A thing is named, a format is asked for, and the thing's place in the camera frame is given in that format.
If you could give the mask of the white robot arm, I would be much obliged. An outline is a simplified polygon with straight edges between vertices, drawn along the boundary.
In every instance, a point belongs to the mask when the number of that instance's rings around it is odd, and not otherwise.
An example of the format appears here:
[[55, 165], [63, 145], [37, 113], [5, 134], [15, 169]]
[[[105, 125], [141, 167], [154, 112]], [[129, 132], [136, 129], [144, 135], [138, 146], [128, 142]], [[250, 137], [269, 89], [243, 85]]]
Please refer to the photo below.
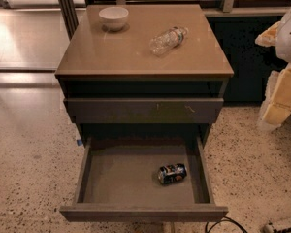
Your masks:
[[260, 130], [274, 131], [291, 115], [291, 8], [281, 21], [261, 33], [255, 43], [275, 47], [276, 56], [287, 63], [280, 72], [271, 72], [257, 120]]

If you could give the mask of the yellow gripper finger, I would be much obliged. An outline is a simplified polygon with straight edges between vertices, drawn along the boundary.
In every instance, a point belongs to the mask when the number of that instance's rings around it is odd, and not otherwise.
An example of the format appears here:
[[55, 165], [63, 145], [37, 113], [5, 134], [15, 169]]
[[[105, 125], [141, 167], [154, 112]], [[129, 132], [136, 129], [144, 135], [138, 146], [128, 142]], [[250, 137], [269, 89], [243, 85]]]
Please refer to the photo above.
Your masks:
[[273, 131], [291, 115], [291, 63], [280, 72], [272, 71], [265, 90], [257, 126], [263, 131]]
[[270, 26], [267, 30], [258, 35], [255, 43], [262, 47], [274, 47], [276, 44], [277, 29], [279, 21]]

